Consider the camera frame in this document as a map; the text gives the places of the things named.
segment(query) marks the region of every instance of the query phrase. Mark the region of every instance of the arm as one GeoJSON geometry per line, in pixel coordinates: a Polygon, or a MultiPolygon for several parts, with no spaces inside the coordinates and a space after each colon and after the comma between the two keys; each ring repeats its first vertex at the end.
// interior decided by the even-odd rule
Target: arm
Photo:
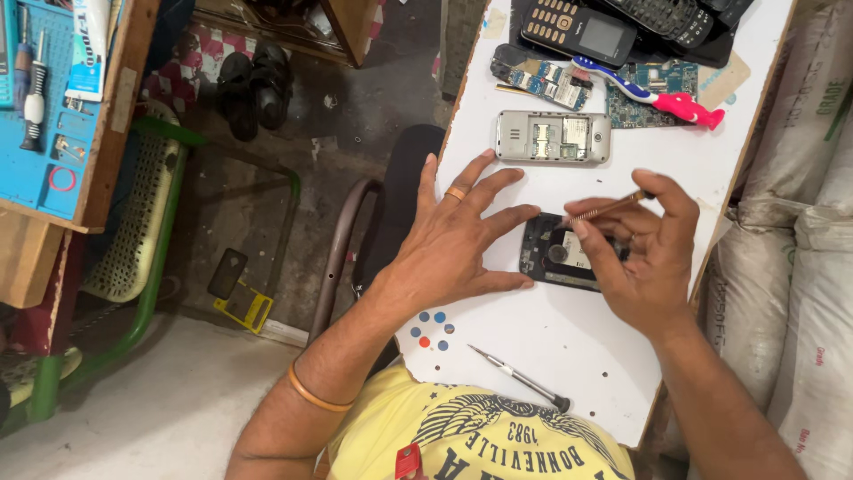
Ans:
{"type": "MultiPolygon", "coordinates": [[[[296,362],[299,381],[314,396],[339,405],[353,401],[380,351],[418,312],[469,296],[533,286],[521,273],[482,267],[483,252],[496,239],[539,214],[538,208],[521,205],[480,218],[497,192],[524,176],[520,169],[507,168],[474,186],[494,155],[486,150],[454,180],[453,186],[467,193],[464,201],[447,195],[438,203],[438,162],[435,155],[427,157],[415,223],[397,258],[296,362]]],[[[317,455],[344,415],[309,403],[287,376],[282,377],[237,440],[225,477],[310,478],[317,455]]]]}
{"type": "MultiPolygon", "coordinates": [[[[704,480],[805,480],[791,451],[758,411],[732,371],[702,336],[688,307],[696,203],[672,179],[635,170],[634,181],[657,195],[658,218],[638,205],[620,208],[575,232],[613,312],[645,335],[660,360],[691,460],[704,480]],[[630,242],[621,263],[603,233],[630,242]]],[[[569,216],[612,202],[566,204],[569,216]]]]}

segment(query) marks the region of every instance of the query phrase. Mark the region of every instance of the black sandal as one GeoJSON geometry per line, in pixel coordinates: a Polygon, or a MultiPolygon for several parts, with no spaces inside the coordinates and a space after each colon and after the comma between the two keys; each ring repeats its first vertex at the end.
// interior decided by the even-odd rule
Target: black sandal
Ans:
{"type": "Polygon", "coordinates": [[[278,44],[263,40],[255,48],[249,85],[258,123],[276,130],[287,120],[287,105],[293,96],[293,76],[287,55],[278,44]]]}
{"type": "Polygon", "coordinates": [[[228,121],[231,134],[242,142],[258,135],[258,116],[249,82],[252,61],[241,52],[234,52],[222,62],[217,80],[217,107],[228,121]]]}

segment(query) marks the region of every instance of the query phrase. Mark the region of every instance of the pink toothbrush handle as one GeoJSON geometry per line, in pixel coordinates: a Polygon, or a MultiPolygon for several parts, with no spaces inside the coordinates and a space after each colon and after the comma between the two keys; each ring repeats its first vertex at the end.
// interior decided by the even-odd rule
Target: pink toothbrush handle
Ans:
{"type": "Polygon", "coordinates": [[[658,100],[652,105],[658,110],[670,112],[680,119],[684,119],[709,127],[711,130],[717,128],[722,122],[722,118],[726,116],[725,110],[718,109],[709,112],[707,108],[693,101],[693,98],[687,93],[659,94],[658,100]]]}

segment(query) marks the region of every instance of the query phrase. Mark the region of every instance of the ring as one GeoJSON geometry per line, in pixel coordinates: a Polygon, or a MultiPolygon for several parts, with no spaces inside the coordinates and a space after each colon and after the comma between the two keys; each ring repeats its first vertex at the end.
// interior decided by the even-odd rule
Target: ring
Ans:
{"type": "Polygon", "coordinates": [[[467,193],[465,193],[462,190],[457,189],[456,187],[450,187],[449,189],[447,189],[447,191],[445,191],[444,195],[445,196],[447,196],[447,195],[455,196],[461,202],[461,201],[465,200],[465,195],[467,195],[467,193]]]}

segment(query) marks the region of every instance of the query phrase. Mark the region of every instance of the screwdriver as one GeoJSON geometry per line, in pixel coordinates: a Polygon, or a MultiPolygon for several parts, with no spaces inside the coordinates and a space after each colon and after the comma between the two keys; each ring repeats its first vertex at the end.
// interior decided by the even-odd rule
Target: screwdriver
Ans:
{"type": "Polygon", "coordinates": [[[23,29],[20,31],[18,54],[15,56],[15,93],[13,101],[15,102],[15,112],[18,112],[18,117],[20,118],[24,118],[24,101],[26,100],[26,93],[30,90],[32,47],[26,42],[26,21],[28,20],[29,13],[29,10],[24,7],[21,13],[21,25],[23,29]]]}
{"type": "Polygon", "coordinates": [[[38,34],[38,55],[32,62],[30,71],[30,93],[24,102],[24,142],[20,147],[24,150],[41,151],[42,120],[44,119],[44,84],[48,79],[48,66],[42,63],[44,47],[44,29],[38,34]]]}
{"type": "Polygon", "coordinates": [[[497,357],[493,357],[493,356],[487,354],[483,350],[480,350],[479,348],[474,347],[471,343],[468,344],[468,347],[473,348],[473,350],[475,352],[483,355],[483,357],[486,360],[488,360],[489,363],[496,366],[501,372],[504,372],[507,375],[509,375],[510,377],[515,378],[516,380],[521,382],[528,389],[531,389],[531,390],[535,391],[536,393],[538,393],[539,395],[545,397],[546,400],[551,402],[551,405],[554,405],[555,407],[557,407],[558,412],[566,413],[569,411],[569,408],[572,407],[572,401],[571,400],[569,400],[563,396],[559,396],[559,395],[555,394],[554,392],[552,392],[551,390],[546,389],[545,387],[543,387],[539,383],[536,383],[533,380],[530,380],[526,375],[518,372],[517,370],[515,370],[511,366],[503,363],[497,357]]]}

